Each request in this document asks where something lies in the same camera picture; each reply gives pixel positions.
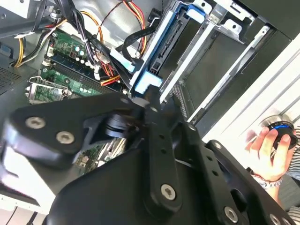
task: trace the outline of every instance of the striped sleeve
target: striped sleeve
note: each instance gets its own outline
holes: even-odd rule
[[[300,127],[297,127],[295,130],[298,143],[286,174],[297,180],[300,180]]]
[[[296,225],[300,225],[300,208],[292,206],[287,214],[289,214]]]

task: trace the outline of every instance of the blue plastic tab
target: blue plastic tab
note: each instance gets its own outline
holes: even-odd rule
[[[192,4],[188,7],[187,15],[199,23],[203,23],[205,20],[205,12]]]
[[[162,82],[163,80],[161,78],[155,76],[154,74],[148,71],[145,71],[140,81],[135,86],[135,91],[139,92],[140,94],[143,94],[145,93],[150,84],[159,87]]]

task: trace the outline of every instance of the hand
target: hand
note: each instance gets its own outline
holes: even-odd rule
[[[277,135],[276,129],[269,131],[264,127],[256,140],[246,147],[249,152],[250,168],[255,174],[268,181],[277,181],[286,173],[294,153],[294,150],[288,150],[290,136],[284,135],[274,158],[270,158]]]

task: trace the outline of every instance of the ventilation grille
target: ventilation grille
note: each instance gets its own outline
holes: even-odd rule
[[[185,108],[185,104],[184,104],[184,101],[183,101],[183,97],[182,97],[182,93],[181,93],[179,85],[176,84],[176,85],[173,86],[172,94],[174,94],[179,99],[181,113],[182,113],[183,117],[185,119],[187,119],[188,115],[187,115],[187,111],[186,111],[186,108]]]
[[[0,94],[9,90],[21,76],[0,67]]]

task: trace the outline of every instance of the silver screw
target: silver screw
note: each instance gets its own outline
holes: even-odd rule
[[[152,109],[152,111],[154,111],[154,112],[158,112],[158,110],[156,109],[156,108],[154,108],[154,107],[151,107],[151,109]]]
[[[56,135],[56,139],[61,144],[71,144],[74,142],[74,135],[68,131],[60,131]]]
[[[45,120],[43,120],[40,117],[29,117],[28,119],[25,120],[26,126],[32,129],[40,129],[43,128],[46,125]]]
[[[238,222],[238,215],[236,215],[235,211],[230,208],[229,206],[226,206],[224,208],[224,212],[225,212],[225,215],[227,216],[228,219],[230,219],[233,223],[237,223]]]
[[[218,143],[218,142],[215,142],[215,146],[218,148],[218,149],[221,149],[222,146]]]
[[[195,128],[192,124],[188,124],[188,127],[189,127],[191,130],[196,131],[196,128]]]
[[[274,216],[273,214],[270,214],[270,218],[271,218],[273,224],[280,225],[280,221],[278,220],[278,218],[276,216]]]
[[[172,201],[175,199],[176,197],[176,193],[174,188],[172,188],[170,185],[168,184],[163,184],[161,186],[161,194],[168,200]]]
[[[126,104],[129,103],[128,100],[127,100],[127,99],[124,99],[124,98],[121,98],[121,102],[124,102],[124,103],[126,103]]]
[[[290,221],[288,221],[286,218],[282,218],[285,225],[291,225]]]

